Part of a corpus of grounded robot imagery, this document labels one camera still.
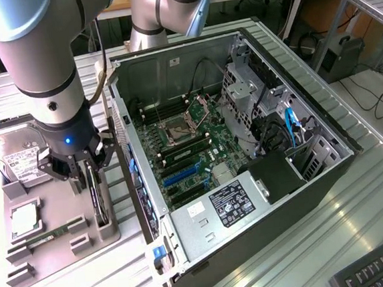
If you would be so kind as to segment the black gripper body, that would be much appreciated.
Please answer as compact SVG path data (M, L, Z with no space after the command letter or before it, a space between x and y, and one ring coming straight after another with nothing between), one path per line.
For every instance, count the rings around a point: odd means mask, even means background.
M60 124L47 124L37 121L37 127L43 135L47 147L39 150L40 160L48 156L74 156L77 153L94 152L100 144L88 102L84 101L76 115Z

